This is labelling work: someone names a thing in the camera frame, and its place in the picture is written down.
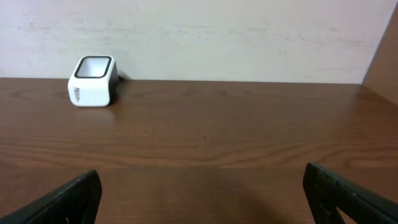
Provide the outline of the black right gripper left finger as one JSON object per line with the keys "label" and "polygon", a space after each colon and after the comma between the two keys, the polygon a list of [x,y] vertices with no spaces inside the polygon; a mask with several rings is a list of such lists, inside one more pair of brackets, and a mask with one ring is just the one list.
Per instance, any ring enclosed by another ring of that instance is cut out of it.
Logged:
{"label": "black right gripper left finger", "polygon": [[88,170],[1,218],[1,223],[94,223],[102,195],[100,177]]}

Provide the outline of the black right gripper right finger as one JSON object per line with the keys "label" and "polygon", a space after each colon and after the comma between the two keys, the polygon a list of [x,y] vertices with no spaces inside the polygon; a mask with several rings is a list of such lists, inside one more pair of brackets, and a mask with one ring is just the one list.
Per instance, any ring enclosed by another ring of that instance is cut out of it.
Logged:
{"label": "black right gripper right finger", "polygon": [[319,164],[307,164],[302,185],[315,223],[344,223],[340,212],[356,223],[397,223],[395,202]]}

